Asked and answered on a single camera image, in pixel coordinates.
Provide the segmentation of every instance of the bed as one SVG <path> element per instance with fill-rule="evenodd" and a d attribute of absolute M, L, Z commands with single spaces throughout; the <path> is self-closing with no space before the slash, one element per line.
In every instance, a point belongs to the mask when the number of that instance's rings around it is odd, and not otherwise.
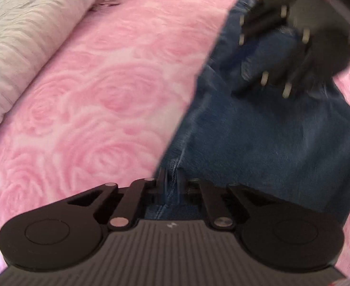
<path fill-rule="evenodd" d="M 87 12 L 33 66 L 0 125 L 0 227 L 97 185 L 151 176 L 234 1 L 115 0 Z M 350 104 L 350 69 L 336 83 Z M 350 217 L 345 235 L 336 266 L 350 276 Z"/>

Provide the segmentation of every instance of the jeans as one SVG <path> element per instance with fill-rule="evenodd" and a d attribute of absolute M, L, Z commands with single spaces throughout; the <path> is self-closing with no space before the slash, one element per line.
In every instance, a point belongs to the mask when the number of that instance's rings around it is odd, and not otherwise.
<path fill-rule="evenodd" d="M 176 205 L 176 169 L 217 186 L 241 183 L 344 223 L 350 212 L 350 106 L 334 83 L 288 99 L 279 87 L 249 80 L 282 61 L 299 38 L 288 27 L 238 47 L 240 16 L 256 0 L 238 0 L 197 78 L 194 99 L 160 166 L 171 182 L 166 205 L 149 219 L 199 218 Z M 307 76 L 314 76 L 311 71 Z M 239 97 L 232 92 L 243 91 Z"/>

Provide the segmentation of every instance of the metal pin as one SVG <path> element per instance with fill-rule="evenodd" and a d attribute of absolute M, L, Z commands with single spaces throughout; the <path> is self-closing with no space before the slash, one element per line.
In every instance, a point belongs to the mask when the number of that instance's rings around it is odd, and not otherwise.
<path fill-rule="evenodd" d="M 282 5 L 281 6 L 281 18 L 286 18 L 286 16 L 287 16 L 287 6 Z"/>
<path fill-rule="evenodd" d="M 110 220 L 110 225 L 114 227 L 126 227 L 129 223 L 129 220 L 124 217 L 114 217 Z"/>
<path fill-rule="evenodd" d="M 284 89 L 284 92 L 282 93 L 282 97 L 287 99 L 290 96 L 291 91 L 292 91 L 292 84 L 288 82 L 285 84 L 285 89 Z"/>
<path fill-rule="evenodd" d="M 261 78 L 261 85 L 265 86 L 266 83 L 268 82 L 268 78 L 269 78 L 269 72 L 265 71 L 262 73 L 262 78 Z"/>
<path fill-rule="evenodd" d="M 309 43 L 309 39 L 310 39 L 310 29 L 303 29 L 303 37 L 302 37 L 302 42 L 304 44 Z"/>
<path fill-rule="evenodd" d="M 238 44 L 239 44 L 239 45 L 243 45 L 243 44 L 244 44 L 244 41 L 245 41 L 245 35 L 240 34 L 240 40 L 238 41 Z"/>
<path fill-rule="evenodd" d="M 219 218 L 216 218 L 213 223 L 217 227 L 226 228 L 226 227 L 230 227 L 231 225 L 233 225 L 233 220 L 230 219 L 229 217 L 219 217 Z"/>

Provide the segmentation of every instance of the denim crease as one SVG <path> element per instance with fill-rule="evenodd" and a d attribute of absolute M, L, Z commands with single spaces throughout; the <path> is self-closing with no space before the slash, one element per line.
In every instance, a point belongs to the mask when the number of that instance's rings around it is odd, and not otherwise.
<path fill-rule="evenodd" d="M 334 83 L 297 99 L 278 87 L 247 89 L 287 57 L 299 36 L 281 27 L 238 48 L 238 0 L 197 78 L 194 99 L 160 163 L 170 173 L 167 203 L 148 219 L 199 218 L 177 205 L 176 169 L 218 186 L 242 183 L 344 223 L 350 212 L 350 107 Z M 231 96 L 242 91 L 240 97 Z"/>

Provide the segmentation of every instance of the wrinkled fabric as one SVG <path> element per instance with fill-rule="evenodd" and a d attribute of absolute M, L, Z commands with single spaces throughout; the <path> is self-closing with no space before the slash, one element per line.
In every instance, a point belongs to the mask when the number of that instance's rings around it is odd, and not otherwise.
<path fill-rule="evenodd" d="M 282 27 L 238 48 L 239 18 L 255 2 L 238 0 L 231 9 L 161 162 L 172 175 L 168 203 L 151 208 L 147 218 L 197 215 L 195 208 L 174 205 L 178 168 L 187 178 L 242 183 L 341 223 L 350 213 L 350 106 L 334 84 L 297 99 L 284 99 L 279 87 L 244 90 L 251 78 L 286 58 L 299 37 Z M 231 96 L 240 89 L 240 97 Z"/>

